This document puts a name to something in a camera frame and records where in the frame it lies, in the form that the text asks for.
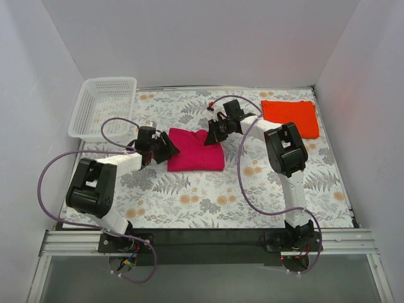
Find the white plastic basket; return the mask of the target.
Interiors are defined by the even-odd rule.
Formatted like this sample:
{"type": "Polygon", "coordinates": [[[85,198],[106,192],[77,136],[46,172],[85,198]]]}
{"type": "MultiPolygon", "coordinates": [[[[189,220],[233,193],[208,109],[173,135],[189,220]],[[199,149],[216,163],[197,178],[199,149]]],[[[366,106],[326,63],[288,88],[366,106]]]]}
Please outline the white plastic basket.
{"type": "Polygon", "coordinates": [[[123,140],[128,132],[136,101],[133,77],[91,78],[83,82],[69,123],[68,135],[85,142],[123,140]]]}

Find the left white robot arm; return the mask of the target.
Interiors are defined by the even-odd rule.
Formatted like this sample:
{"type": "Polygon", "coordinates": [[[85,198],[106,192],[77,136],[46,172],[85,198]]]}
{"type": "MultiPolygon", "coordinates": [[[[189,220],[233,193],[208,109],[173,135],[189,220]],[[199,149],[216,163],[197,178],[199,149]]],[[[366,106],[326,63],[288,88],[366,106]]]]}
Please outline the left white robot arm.
{"type": "Polygon", "coordinates": [[[180,153],[168,134],[142,126],[138,136],[116,155],[92,160],[82,158],[66,194],[66,204],[91,218],[101,229],[115,234],[112,244],[126,253],[133,248],[131,227],[114,206],[116,179],[144,169],[152,160],[162,163],[180,153]]]}

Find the magenta t-shirt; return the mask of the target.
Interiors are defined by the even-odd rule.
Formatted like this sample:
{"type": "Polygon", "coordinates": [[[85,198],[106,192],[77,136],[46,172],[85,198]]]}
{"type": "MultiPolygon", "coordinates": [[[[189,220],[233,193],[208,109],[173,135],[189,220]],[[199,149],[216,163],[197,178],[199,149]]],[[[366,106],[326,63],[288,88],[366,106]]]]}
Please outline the magenta t-shirt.
{"type": "Polygon", "coordinates": [[[205,146],[208,132],[170,128],[169,138],[180,153],[167,161],[168,172],[222,171],[225,157],[220,143],[205,146]]]}

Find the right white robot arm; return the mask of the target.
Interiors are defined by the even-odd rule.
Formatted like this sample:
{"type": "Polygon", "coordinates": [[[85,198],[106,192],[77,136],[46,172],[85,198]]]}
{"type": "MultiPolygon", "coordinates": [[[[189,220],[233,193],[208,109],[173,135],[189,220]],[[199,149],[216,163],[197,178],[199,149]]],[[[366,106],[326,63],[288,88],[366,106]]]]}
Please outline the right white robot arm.
{"type": "Polygon", "coordinates": [[[237,178],[242,195],[247,204],[256,212],[266,216],[285,216],[285,230],[281,245],[293,251],[300,251],[314,236],[312,213],[307,209],[304,193],[304,169],[308,160],[307,150],[302,142],[297,126],[288,122],[279,124],[264,120],[263,115],[244,112],[237,99],[215,107],[212,102],[207,107],[212,118],[208,121],[206,146],[223,142],[232,133],[242,135],[237,154],[237,178]],[[241,179],[241,155],[248,136],[261,140],[266,145],[268,160],[272,170],[282,185],[285,209],[265,212],[255,207],[244,190],[241,179]]]}

